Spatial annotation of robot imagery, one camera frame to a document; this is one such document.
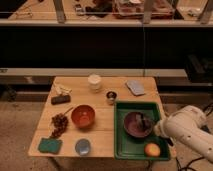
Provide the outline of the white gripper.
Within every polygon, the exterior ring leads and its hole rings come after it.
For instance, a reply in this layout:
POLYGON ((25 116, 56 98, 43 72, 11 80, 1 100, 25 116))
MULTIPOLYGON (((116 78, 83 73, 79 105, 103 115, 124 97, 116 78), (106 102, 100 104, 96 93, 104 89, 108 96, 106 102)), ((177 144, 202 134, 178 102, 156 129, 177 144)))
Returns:
POLYGON ((163 137, 163 138, 168 137, 168 135, 164 131, 164 121, 163 120, 158 121, 156 123, 156 125, 154 126, 153 130, 154 130, 154 133, 157 136, 160 136, 160 137, 163 137))

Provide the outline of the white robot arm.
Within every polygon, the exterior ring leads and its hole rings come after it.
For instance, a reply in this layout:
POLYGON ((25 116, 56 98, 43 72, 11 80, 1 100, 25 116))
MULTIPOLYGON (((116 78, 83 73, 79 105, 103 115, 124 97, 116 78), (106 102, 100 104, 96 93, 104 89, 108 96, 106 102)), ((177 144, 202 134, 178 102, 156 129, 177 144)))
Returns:
POLYGON ((162 138, 176 139, 213 163, 213 135, 201 129, 205 124, 205 113, 188 105, 159 120, 154 133, 162 138))

